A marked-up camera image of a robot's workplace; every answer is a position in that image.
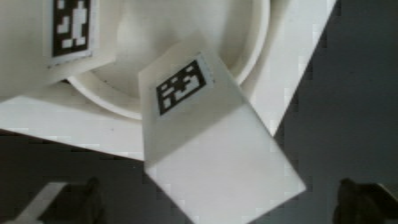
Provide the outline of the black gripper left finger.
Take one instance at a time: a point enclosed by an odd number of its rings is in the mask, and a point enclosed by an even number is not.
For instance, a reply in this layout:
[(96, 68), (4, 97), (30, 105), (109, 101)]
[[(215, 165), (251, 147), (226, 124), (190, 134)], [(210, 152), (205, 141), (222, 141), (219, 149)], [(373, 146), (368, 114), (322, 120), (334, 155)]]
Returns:
[(14, 224), (107, 224), (100, 180), (50, 182), (14, 218)]

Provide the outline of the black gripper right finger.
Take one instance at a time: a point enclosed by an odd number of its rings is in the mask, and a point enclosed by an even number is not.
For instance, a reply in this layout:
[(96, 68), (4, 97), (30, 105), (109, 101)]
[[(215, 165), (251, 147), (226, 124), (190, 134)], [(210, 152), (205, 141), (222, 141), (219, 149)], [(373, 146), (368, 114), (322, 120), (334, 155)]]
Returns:
[(333, 224), (386, 224), (398, 220), (398, 183), (340, 182)]

